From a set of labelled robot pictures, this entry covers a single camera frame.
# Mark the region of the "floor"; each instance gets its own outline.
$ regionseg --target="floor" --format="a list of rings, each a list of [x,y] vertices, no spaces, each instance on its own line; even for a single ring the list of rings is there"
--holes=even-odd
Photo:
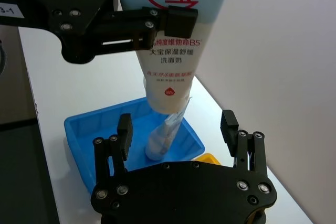
[[[0,126],[0,223],[59,224],[36,120]]]

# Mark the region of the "gray wall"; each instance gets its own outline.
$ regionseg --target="gray wall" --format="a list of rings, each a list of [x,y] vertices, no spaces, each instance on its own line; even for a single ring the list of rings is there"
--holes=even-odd
[[[36,117],[17,27],[0,26],[7,65],[0,76],[0,124]]]
[[[335,223],[335,18],[336,0],[225,0],[197,72],[318,224]]]

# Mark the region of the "blue plastic tray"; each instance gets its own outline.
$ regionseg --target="blue plastic tray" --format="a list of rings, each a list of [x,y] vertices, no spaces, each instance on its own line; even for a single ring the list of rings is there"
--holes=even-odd
[[[93,139],[104,138],[117,133],[119,116],[131,113],[133,122],[133,140],[125,162],[127,170],[135,170],[161,162],[189,161],[204,152],[204,145],[194,130],[183,119],[176,138],[161,161],[152,161],[145,154],[149,134],[160,125],[167,115],[151,109],[146,98],[121,103],[108,108],[75,115],[64,121],[68,144],[75,158],[82,180],[90,193],[96,184],[95,157]],[[111,174],[114,173],[109,159]]]

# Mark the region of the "white table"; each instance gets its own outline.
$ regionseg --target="white table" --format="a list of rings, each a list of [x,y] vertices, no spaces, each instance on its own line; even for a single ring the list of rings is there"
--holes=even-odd
[[[72,65],[63,60],[55,35],[30,28],[20,28],[19,32],[60,222],[98,224],[100,214],[90,205],[63,123],[72,115],[144,97],[143,75],[135,52],[97,56],[86,65]],[[233,159],[219,130],[221,108],[197,78],[191,96],[185,118],[206,152],[222,165],[232,166]],[[267,223],[312,223],[270,170],[268,176],[278,199],[266,212]]]

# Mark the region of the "yellow object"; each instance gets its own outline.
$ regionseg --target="yellow object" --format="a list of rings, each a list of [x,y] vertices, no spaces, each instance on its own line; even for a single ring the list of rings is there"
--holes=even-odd
[[[209,164],[221,165],[220,162],[210,153],[205,153],[195,160]]]

